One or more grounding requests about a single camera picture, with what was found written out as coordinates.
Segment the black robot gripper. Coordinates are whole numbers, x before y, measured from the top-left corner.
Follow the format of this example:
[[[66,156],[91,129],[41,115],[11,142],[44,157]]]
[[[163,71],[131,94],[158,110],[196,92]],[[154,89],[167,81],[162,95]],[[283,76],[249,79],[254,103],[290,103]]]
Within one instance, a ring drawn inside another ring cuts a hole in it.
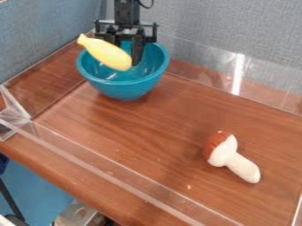
[[[156,42],[158,24],[140,21],[140,8],[150,9],[140,0],[115,0],[115,19],[95,20],[95,38],[120,46],[122,41],[131,41],[132,65],[138,65],[144,52],[144,42]]]

